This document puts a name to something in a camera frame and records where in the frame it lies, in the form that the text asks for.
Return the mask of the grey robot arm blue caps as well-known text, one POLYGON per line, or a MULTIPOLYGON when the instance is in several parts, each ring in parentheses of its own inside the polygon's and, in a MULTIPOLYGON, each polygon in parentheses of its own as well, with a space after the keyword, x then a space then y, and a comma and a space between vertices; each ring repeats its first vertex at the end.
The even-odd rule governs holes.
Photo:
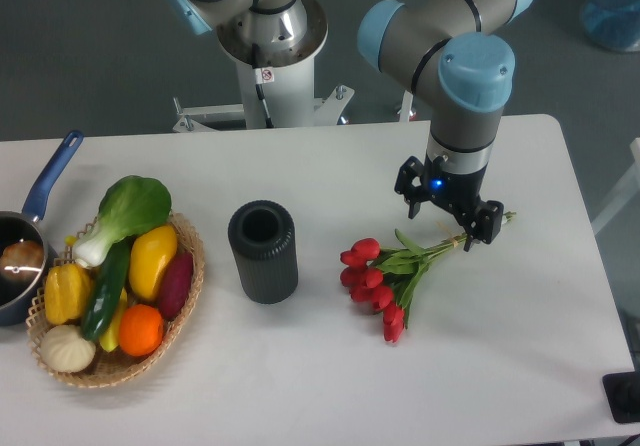
MULTIPOLYGON (((411 8, 385 0, 358 28, 362 57, 432 109, 426 156, 401 166, 396 192, 411 214, 424 202, 450 213, 469 243, 492 242, 504 210, 480 197, 515 69, 495 32, 532 1, 428 0, 411 8)), ((194 33, 215 32, 235 61, 248 128, 318 121, 314 60, 328 26, 315 0, 168 2, 194 33)))

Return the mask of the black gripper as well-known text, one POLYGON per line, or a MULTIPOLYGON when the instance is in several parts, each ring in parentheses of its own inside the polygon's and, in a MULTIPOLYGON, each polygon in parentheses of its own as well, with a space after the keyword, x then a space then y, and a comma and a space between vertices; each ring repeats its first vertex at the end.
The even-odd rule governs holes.
POLYGON ((448 172, 444 166, 440 157, 426 158, 423 165, 415 156, 400 166, 394 191, 408 205, 408 218, 413 219, 427 199, 452 214, 464 228, 465 252, 475 243, 491 244, 501 231, 504 204, 480 199, 486 166, 471 174, 448 172))

